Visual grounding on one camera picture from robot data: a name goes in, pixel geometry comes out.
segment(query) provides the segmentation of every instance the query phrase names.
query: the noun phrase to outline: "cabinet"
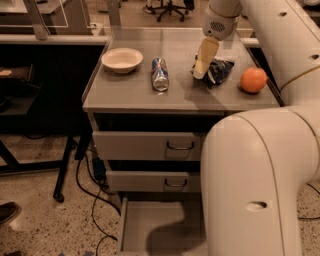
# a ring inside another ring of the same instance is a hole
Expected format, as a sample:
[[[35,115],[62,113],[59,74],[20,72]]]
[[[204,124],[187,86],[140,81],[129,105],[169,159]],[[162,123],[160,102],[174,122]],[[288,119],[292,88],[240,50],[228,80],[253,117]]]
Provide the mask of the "cabinet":
[[[211,127],[232,113],[278,106],[267,86],[257,95],[237,89],[242,72],[254,64],[236,34],[221,43],[217,56],[235,62],[227,81],[208,89],[193,79],[202,38],[200,29],[115,31],[108,50],[134,48],[143,62],[128,75],[98,66],[83,105],[112,190],[200,192],[201,147]],[[164,93],[151,86],[151,62],[159,56],[169,70]]]
[[[233,113],[279,106],[268,86],[256,95],[238,90],[241,74],[254,64],[236,34],[217,55],[235,62],[228,79],[212,89],[194,79],[190,69],[202,39],[201,29],[119,28],[108,50],[134,48],[143,62],[127,75],[98,65],[87,87],[83,109],[109,186],[127,194],[119,255],[206,255],[200,194],[206,134]],[[170,80],[163,93],[151,85],[151,62],[159,56]]]

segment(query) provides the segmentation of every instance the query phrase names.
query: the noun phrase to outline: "shoe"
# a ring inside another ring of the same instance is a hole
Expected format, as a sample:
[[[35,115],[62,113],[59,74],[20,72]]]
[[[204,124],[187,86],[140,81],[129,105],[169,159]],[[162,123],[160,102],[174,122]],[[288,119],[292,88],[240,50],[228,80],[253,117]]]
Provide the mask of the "shoe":
[[[146,12],[146,13],[149,13],[149,14],[156,14],[156,12],[155,12],[155,10],[152,8],[152,6],[146,5],[146,6],[144,6],[144,7],[142,8],[142,10],[143,10],[144,12]]]
[[[17,211],[18,205],[14,202],[0,205],[0,224],[12,218]]]

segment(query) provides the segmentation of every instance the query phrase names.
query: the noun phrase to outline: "aluminum can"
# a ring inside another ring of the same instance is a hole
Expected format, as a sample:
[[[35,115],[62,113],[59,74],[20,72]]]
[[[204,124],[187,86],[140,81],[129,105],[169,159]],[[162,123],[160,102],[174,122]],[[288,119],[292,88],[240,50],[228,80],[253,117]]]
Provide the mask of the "aluminum can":
[[[155,58],[152,61],[152,86],[155,90],[163,92],[168,90],[169,76],[166,61],[163,58]]]

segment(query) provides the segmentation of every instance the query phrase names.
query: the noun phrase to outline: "drawer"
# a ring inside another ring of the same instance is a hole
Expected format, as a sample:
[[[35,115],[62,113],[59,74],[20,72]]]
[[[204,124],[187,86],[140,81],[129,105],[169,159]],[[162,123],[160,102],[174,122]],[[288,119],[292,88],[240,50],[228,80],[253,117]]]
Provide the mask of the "drawer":
[[[107,171],[111,191],[200,192],[200,173]]]
[[[119,256],[208,255],[200,194],[129,193],[120,228]]]
[[[194,133],[95,131],[104,160],[199,161],[201,137]]]

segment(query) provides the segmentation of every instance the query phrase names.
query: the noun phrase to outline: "chair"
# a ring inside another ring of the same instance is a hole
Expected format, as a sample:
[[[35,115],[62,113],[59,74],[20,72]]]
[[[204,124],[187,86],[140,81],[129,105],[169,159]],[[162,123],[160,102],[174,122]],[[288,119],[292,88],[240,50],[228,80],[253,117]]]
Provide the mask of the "chair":
[[[157,21],[160,22],[161,21],[161,17],[166,14],[167,12],[169,12],[169,15],[171,15],[172,11],[180,14],[180,21],[183,22],[184,21],[184,15],[188,15],[189,14],[189,9],[187,7],[183,7],[183,6],[178,6],[178,5],[174,5],[172,0],[168,0],[166,5],[163,5],[163,0],[161,0],[161,6],[160,7],[154,7],[154,10],[164,10],[157,18]]]

